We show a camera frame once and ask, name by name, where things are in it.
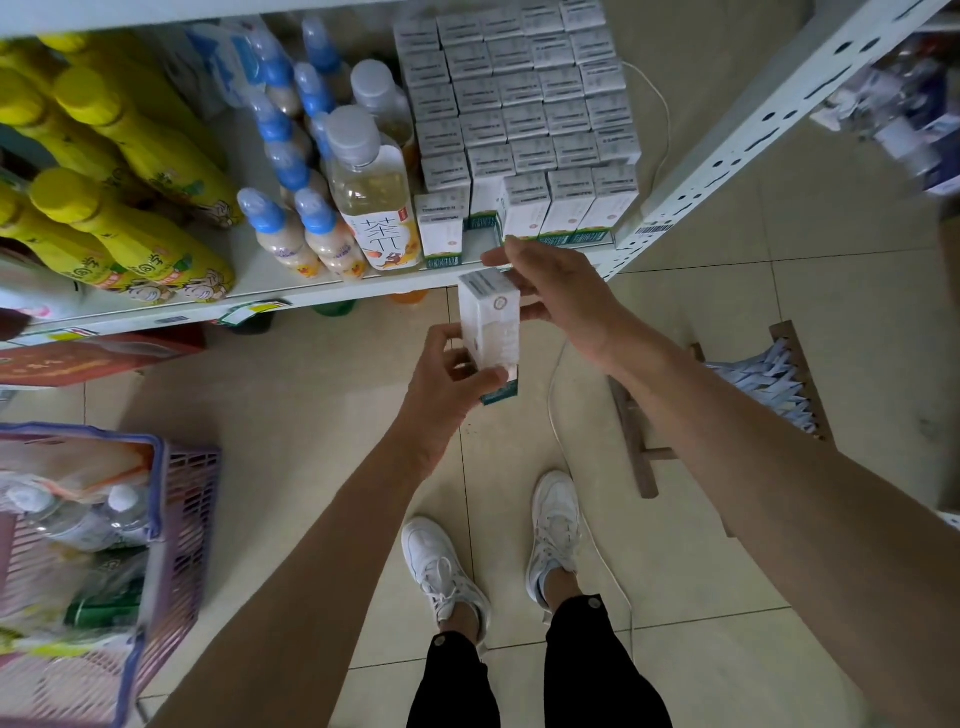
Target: leg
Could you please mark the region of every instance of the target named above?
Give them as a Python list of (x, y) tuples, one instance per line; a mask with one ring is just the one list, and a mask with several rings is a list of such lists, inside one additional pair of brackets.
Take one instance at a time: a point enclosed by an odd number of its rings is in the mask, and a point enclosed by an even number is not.
[(527, 592), (554, 615), (546, 635), (546, 728), (628, 722), (670, 728), (663, 700), (636, 671), (613, 633), (603, 600), (580, 591), (575, 560), (580, 505), (569, 475), (554, 471), (540, 479), (534, 491), (533, 518)]
[(400, 542), (440, 630), (430, 641), (407, 728), (433, 725), (438, 716), (462, 715), (470, 715), (470, 725), (498, 728), (500, 713), (487, 666), (477, 654), (490, 626), (490, 601), (464, 573), (453, 544), (436, 523), (420, 516), (411, 519)]

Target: sneaker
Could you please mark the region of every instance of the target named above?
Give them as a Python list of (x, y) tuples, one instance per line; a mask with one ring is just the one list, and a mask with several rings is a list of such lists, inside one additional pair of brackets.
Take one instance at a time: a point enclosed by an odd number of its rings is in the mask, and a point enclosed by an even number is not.
[(544, 475), (534, 490), (534, 552), (527, 568), (527, 594), (546, 612), (550, 611), (540, 581), (560, 567), (577, 572), (576, 551), (580, 544), (580, 503), (573, 479), (562, 471)]
[(446, 531), (430, 519), (416, 516), (403, 526), (400, 543), (407, 567), (430, 599), (437, 623), (450, 619), (454, 605), (463, 601), (477, 613), (480, 623), (477, 646), (483, 644), (490, 628), (492, 606), (460, 566), (460, 559)]

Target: black pants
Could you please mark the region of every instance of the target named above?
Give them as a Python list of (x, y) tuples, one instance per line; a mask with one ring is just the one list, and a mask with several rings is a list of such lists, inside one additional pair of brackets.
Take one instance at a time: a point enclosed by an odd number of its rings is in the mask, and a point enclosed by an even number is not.
[[(565, 601), (554, 615), (546, 645), (546, 728), (670, 728), (663, 700), (636, 671), (599, 596)], [(470, 641), (456, 632), (431, 641), (407, 728), (435, 728), (438, 720), (484, 728), (500, 725), (487, 666)]]

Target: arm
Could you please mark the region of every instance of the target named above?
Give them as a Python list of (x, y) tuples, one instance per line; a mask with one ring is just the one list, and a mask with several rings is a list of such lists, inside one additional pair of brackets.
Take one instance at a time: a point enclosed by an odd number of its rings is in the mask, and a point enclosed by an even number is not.
[(614, 376), (834, 660), (898, 725), (960, 715), (960, 534), (697, 364), (574, 251), (508, 240), (484, 258)]
[(323, 726), (330, 721), (380, 573), (410, 500), (502, 369), (473, 372), (444, 351), (459, 324), (427, 335), (396, 421), (303, 540), (214, 639), (157, 728)]

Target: plastic basket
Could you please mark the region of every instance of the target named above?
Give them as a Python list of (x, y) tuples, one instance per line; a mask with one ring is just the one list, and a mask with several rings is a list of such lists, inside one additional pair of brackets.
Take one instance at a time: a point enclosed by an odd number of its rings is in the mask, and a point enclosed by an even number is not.
[[(120, 728), (136, 698), (197, 620), (220, 451), (82, 425), (0, 425), (0, 438), (5, 435), (119, 440), (154, 449), (150, 556), (135, 637), (124, 650), (94, 650), (82, 657), (0, 657), (0, 726)], [(29, 545), (40, 538), (17, 516), (0, 513), (0, 608), (14, 603), (18, 585), (43, 567), (29, 557)]]

